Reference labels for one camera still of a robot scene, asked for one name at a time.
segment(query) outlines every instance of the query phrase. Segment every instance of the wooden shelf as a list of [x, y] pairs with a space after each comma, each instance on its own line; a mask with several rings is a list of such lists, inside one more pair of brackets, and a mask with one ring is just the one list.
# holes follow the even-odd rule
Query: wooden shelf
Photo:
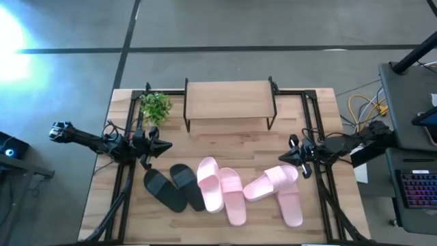
[[277, 114], [273, 82], [188, 82], [185, 85], [184, 118], [190, 120], [267, 118], [268, 130]]

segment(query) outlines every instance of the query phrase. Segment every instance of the artificial plant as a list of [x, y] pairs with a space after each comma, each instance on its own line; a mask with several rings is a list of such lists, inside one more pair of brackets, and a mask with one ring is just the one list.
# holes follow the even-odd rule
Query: artificial plant
[[141, 112], [144, 114], [143, 124], [149, 126], [160, 126], [169, 116], [173, 106], [170, 97], [164, 93], [149, 93], [141, 95]]

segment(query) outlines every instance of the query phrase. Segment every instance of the slide sandal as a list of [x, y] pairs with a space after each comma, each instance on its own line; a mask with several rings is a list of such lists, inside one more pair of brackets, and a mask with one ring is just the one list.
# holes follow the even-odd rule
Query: slide sandal
[[300, 209], [298, 184], [295, 182], [290, 188], [282, 189], [277, 193], [282, 218], [289, 227], [302, 225], [303, 216]]
[[176, 187], [184, 194], [188, 203], [197, 212], [205, 210], [202, 193], [197, 186], [197, 178], [191, 168], [185, 164], [176, 164], [170, 168], [170, 175]]
[[235, 170], [228, 167], [220, 169], [220, 179], [227, 219], [233, 226], [242, 226], [246, 222], [246, 205], [241, 179]]
[[206, 157], [200, 162], [197, 169], [197, 185], [202, 192], [206, 210], [210, 213], [220, 212], [224, 203], [219, 167], [214, 158]]
[[250, 202], [258, 201], [290, 187], [298, 179], [298, 175], [298, 170], [291, 165], [272, 167], [244, 188], [244, 196]]
[[182, 192], [158, 170], [150, 169], [144, 175], [145, 188], [161, 203], [173, 212], [180, 213], [186, 207], [186, 199]]

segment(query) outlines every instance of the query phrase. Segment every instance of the yellow cable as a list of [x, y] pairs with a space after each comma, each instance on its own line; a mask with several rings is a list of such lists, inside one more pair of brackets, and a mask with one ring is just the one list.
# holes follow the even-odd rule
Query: yellow cable
[[[367, 121], [370, 119], [370, 116], [371, 116], [371, 114], [373, 113], [373, 111], [376, 109], [376, 107], [377, 107], [380, 103], [382, 103], [382, 102], [384, 102], [384, 101], [385, 101], [385, 98], [382, 99], [378, 104], [375, 104], [375, 105], [373, 106], [373, 108], [371, 108], [371, 111], [369, 112], [369, 114], [367, 114], [367, 118], [366, 118], [365, 121], [363, 121], [363, 123], [367, 122]], [[383, 112], [379, 112], [378, 115], [385, 113], [387, 110], [388, 110], [388, 109], [384, 110]]]
[[355, 94], [355, 95], [351, 95], [350, 97], [349, 97], [349, 101], [348, 101], [348, 108], [349, 108], [349, 112], [350, 112], [350, 114], [352, 115], [352, 118], [354, 118], [354, 121], [355, 121], [355, 124], [358, 124], [358, 120], [356, 119], [356, 116], [355, 116], [355, 114], [354, 114], [354, 112], [353, 112], [353, 110], [352, 110], [352, 106], [351, 106], [351, 102], [352, 102], [352, 99], [353, 98], [355, 98], [355, 97], [361, 97], [361, 98], [364, 98], [365, 100], [367, 100], [367, 102], [372, 102], [368, 97], [366, 97], [366, 96], [364, 96], [364, 95], [361, 95], [361, 94]]

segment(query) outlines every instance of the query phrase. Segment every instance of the pink slide sandal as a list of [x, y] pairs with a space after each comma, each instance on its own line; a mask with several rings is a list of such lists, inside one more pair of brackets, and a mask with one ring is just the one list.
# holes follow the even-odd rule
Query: pink slide sandal
[[282, 189], [277, 193], [282, 218], [289, 227], [302, 225], [303, 216], [300, 209], [298, 184], [295, 182], [290, 188]]
[[220, 169], [220, 179], [229, 223], [242, 226], [246, 222], [246, 205], [241, 179], [235, 170], [228, 167]]
[[298, 170], [291, 165], [272, 167], [244, 188], [244, 196], [250, 202], [258, 201], [279, 190], [290, 187], [296, 182], [298, 175]]
[[220, 212], [223, 209], [223, 194], [220, 171], [214, 158], [206, 157], [200, 162], [197, 169], [197, 185], [202, 192], [206, 210], [210, 213]]

